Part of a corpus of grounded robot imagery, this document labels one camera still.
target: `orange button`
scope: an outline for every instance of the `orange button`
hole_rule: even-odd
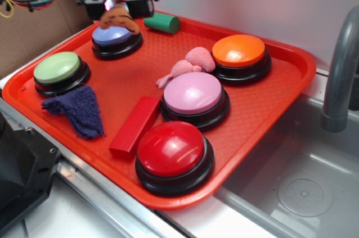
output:
[[[251,66],[265,53],[264,42],[251,35],[232,35],[216,42],[212,48],[216,63],[231,68]]]

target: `sink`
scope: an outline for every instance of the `sink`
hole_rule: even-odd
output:
[[[334,134],[322,107],[302,94],[216,197],[277,237],[359,237],[359,115]]]

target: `blue cloth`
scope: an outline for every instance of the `blue cloth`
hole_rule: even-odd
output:
[[[82,138],[93,139],[104,135],[96,95],[88,85],[65,95],[48,98],[41,106],[52,115],[65,115]]]

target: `sink drain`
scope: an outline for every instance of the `sink drain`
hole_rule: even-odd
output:
[[[293,214],[316,217],[326,212],[333,203],[329,184],[309,172],[287,176],[278,186],[280,203]]]

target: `white wall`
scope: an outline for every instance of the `white wall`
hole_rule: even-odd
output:
[[[343,20],[359,0],[160,0],[156,9],[310,52],[328,70]]]

